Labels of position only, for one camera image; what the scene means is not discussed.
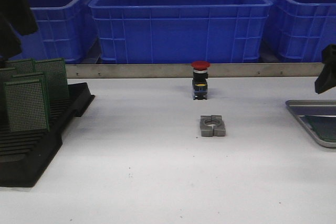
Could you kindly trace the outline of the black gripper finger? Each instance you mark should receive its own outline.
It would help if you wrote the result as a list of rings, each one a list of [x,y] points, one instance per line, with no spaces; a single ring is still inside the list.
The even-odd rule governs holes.
[[[324,67],[314,82],[315,92],[321,94],[335,87],[335,44],[329,44],[322,52]]]
[[[22,36],[38,30],[28,0],[1,0],[1,24],[10,26]]]
[[[1,14],[1,57],[8,60],[22,52],[21,42],[15,35],[11,25]]]

